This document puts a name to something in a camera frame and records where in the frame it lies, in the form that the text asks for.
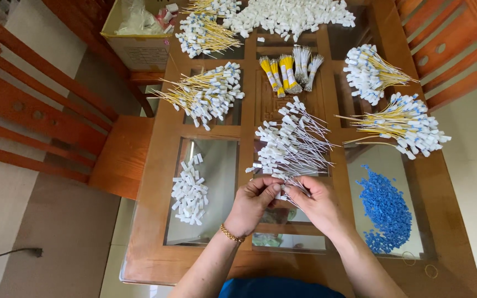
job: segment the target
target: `chair seat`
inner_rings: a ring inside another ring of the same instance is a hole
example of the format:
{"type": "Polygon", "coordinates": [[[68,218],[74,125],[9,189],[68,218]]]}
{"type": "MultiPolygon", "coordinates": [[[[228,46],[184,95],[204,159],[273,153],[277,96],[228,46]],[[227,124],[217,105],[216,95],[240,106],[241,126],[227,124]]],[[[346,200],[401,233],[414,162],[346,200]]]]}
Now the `chair seat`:
{"type": "Polygon", "coordinates": [[[88,185],[137,199],[154,119],[121,115],[96,161],[88,185]]]}

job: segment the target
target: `hand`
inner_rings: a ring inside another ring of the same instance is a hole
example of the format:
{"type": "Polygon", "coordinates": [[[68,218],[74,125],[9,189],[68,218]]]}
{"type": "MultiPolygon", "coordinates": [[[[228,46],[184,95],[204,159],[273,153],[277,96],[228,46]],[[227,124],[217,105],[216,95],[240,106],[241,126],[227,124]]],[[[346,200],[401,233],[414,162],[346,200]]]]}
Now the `hand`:
{"type": "Polygon", "coordinates": [[[297,181],[310,190],[310,198],[296,186],[284,185],[283,190],[314,226],[329,238],[336,231],[348,231],[350,225],[341,213],[330,187],[309,176],[299,176],[297,181]]]}
{"type": "Polygon", "coordinates": [[[281,191],[282,183],[281,179],[274,177],[260,177],[239,187],[231,212],[224,222],[229,233],[239,238],[253,233],[264,210],[281,191]]]}

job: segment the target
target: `forearm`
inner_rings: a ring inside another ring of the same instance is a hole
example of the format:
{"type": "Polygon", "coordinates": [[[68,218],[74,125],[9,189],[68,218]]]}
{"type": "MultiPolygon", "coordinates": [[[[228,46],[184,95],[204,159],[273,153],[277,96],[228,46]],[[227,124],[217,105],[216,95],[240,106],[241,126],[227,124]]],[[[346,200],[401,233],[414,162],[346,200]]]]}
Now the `forearm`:
{"type": "Polygon", "coordinates": [[[406,297],[352,227],[329,237],[341,256],[343,267],[357,295],[406,297]]]}
{"type": "Polygon", "coordinates": [[[169,297],[217,297],[239,244],[218,231],[169,297]]]}

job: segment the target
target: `blue plastic piece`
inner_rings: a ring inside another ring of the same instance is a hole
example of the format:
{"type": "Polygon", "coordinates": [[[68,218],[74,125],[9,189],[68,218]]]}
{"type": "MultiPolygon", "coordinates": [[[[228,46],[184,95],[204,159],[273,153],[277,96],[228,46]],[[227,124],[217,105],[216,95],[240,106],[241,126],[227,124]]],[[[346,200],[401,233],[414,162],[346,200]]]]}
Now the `blue plastic piece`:
{"type": "Polygon", "coordinates": [[[391,185],[391,181],[382,174],[373,172],[368,165],[369,179],[356,181],[364,187],[360,199],[368,216],[378,229],[364,231],[367,246],[375,254],[388,254],[394,248],[400,248],[410,238],[412,215],[402,198],[402,191],[391,185]]]}

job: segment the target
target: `wooden table frame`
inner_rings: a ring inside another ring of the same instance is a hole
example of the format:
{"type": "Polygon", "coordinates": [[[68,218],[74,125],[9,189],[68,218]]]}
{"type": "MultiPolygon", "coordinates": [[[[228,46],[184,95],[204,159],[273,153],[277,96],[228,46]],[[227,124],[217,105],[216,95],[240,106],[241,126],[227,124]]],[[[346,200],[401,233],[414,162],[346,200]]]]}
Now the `wooden table frame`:
{"type": "MultiPolygon", "coordinates": [[[[394,1],[347,2],[368,5],[370,30],[379,52],[388,62],[417,78],[394,1]]],[[[305,96],[310,100],[308,104],[314,105],[316,116],[328,122],[328,128],[332,131],[329,134],[330,142],[341,145],[342,141],[355,139],[362,133],[353,128],[342,128],[340,120],[334,116],[339,108],[333,75],[335,62],[330,55],[327,26],[322,24],[319,31],[309,35],[320,37],[316,39],[317,51],[324,55],[325,62],[316,75],[313,92],[305,96]]],[[[201,247],[164,245],[172,177],[182,137],[240,141],[238,184],[245,184],[252,178],[252,173],[245,173],[243,170],[253,162],[253,141],[256,124],[260,121],[258,98],[261,90],[256,88],[256,80],[259,79],[257,74],[262,73],[256,58],[258,36],[260,34],[254,30],[246,39],[244,59],[229,60],[240,63],[243,71],[242,90],[246,95],[242,102],[242,125],[213,126],[210,132],[206,132],[203,128],[183,124],[184,113],[176,112],[172,105],[162,103],[160,106],[139,190],[123,268],[124,281],[174,285],[203,250],[201,247]]],[[[176,39],[171,40],[170,52],[173,59],[167,64],[165,78],[173,82],[180,79],[180,73],[189,74],[192,68],[203,66],[209,70],[228,61],[189,59],[181,52],[176,39]]],[[[170,87],[166,83],[163,90],[170,87]]],[[[394,91],[403,94],[418,93],[419,98],[423,98],[419,84],[396,87],[394,91]]],[[[330,158],[335,163],[335,167],[331,169],[335,193],[343,212],[354,222],[345,152],[342,148],[336,148],[331,152],[330,158]]],[[[432,152],[428,158],[405,160],[404,167],[419,229],[421,235],[426,236],[423,238],[425,258],[411,267],[400,258],[380,258],[380,262],[409,296],[477,296],[476,266],[442,152],[432,152]],[[434,265],[439,270],[438,278],[431,279],[425,274],[426,265],[434,265]]],[[[267,230],[270,227],[263,224],[259,229],[267,230]]],[[[308,229],[297,229],[294,234],[302,230],[310,233],[308,229]]],[[[325,254],[292,254],[253,250],[250,237],[240,247],[229,277],[294,277],[327,285],[352,297],[354,293],[347,276],[342,274],[343,270],[340,257],[334,251],[327,251],[325,254]]]]}

